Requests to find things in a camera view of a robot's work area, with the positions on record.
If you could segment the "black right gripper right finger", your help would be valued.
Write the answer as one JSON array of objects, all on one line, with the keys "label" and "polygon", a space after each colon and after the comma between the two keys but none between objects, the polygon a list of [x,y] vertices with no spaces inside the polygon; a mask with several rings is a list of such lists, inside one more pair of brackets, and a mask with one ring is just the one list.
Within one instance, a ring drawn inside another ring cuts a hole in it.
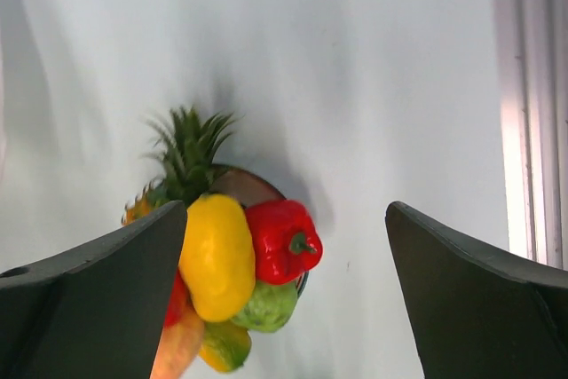
[{"label": "black right gripper right finger", "polygon": [[565,378],[567,273],[395,201],[391,254],[427,378]]}]

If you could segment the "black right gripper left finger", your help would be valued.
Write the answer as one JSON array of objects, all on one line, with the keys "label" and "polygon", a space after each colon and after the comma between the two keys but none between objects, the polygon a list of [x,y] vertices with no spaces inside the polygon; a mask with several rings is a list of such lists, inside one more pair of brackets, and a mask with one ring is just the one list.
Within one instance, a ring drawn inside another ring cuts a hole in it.
[{"label": "black right gripper left finger", "polygon": [[1,275],[3,378],[147,378],[186,224],[171,201]]}]

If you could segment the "orange pink fake peach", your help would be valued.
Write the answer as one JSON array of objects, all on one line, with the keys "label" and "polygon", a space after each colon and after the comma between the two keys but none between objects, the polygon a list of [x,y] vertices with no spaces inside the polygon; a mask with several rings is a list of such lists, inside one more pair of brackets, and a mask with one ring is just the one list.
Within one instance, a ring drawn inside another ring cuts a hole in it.
[{"label": "orange pink fake peach", "polygon": [[151,379],[178,379],[201,348],[204,322],[189,304],[178,323],[162,330]]}]

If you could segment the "orange green fake papaya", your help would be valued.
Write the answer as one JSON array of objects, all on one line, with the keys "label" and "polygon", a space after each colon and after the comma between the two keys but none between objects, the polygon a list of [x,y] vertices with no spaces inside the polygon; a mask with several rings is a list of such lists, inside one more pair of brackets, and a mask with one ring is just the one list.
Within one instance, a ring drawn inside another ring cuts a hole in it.
[{"label": "orange green fake papaya", "polygon": [[252,347],[249,331],[231,321],[205,324],[199,350],[201,359],[218,373],[232,373],[241,368]]}]

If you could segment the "yellow fake mango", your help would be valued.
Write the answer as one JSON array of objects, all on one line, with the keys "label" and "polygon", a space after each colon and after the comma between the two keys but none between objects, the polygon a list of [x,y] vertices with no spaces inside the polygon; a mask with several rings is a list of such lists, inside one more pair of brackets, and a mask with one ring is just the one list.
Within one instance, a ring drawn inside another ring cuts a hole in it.
[{"label": "yellow fake mango", "polygon": [[256,285],[256,257],[244,210],[234,198],[206,194],[187,209],[178,267],[203,320],[229,320],[247,304]]}]

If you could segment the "green fake fruit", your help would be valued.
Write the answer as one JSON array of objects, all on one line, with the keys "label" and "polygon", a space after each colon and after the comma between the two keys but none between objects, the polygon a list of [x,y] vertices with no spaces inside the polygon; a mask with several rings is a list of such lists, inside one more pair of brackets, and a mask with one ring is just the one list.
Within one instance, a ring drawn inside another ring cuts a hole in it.
[{"label": "green fake fruit", "polygon": [[296,308],[298,294],[294,282],[272,285],[256,282],[247,304],[232,317],[240,327],[261,333],[275,333],[284,327]]}]

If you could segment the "orange fake pineapple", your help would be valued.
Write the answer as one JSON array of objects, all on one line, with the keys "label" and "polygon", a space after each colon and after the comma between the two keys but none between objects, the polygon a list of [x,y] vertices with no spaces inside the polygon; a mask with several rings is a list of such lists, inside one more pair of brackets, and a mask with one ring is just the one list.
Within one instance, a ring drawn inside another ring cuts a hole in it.
[{"label": "orange fake pineapple", "polygon": [[171,108],[166,117],[146,120],[154,132],[153,148],[144,154],[160,164],[162,173],[150,180],[134,202],[124,206],[122,225],[146,216],[170,201],[186,206],[227,171],[215,163],[218,149],[232,136],[229,129],[236,122],[232,113],[214,113],[203,119],[195,107]]}]

